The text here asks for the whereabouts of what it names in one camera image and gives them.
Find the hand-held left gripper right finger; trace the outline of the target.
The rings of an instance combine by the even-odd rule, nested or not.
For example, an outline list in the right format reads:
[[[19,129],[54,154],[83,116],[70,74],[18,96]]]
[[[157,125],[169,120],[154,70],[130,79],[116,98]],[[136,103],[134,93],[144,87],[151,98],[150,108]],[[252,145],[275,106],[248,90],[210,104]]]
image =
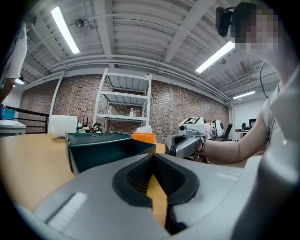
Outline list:
[[[153,156],[153,174],[166,195],[166,235],[230,235],[235,220],[213,211],[233,189],[242,169],[209,165],[166,154]]]

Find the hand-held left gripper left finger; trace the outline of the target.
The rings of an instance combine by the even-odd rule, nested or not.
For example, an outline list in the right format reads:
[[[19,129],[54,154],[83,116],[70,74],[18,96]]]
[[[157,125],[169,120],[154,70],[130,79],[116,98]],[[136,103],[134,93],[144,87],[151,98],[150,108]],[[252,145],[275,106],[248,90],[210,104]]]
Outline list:
[[[90,168],[48,195],[34,215],[68,237],[169,237],[150,207],[131,206],[113,189],[121,168],[146,154]]]

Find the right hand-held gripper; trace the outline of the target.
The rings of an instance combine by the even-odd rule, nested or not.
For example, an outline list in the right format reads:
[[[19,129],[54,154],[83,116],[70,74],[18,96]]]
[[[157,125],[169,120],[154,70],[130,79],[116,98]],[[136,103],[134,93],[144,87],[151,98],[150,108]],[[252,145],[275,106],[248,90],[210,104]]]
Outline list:
[[[198,143],[206,139],[206,130],[203,117],[189,117],[179,124],[175,135],[167,136],[165,140],[165,154],[186,158],[193,155]]]

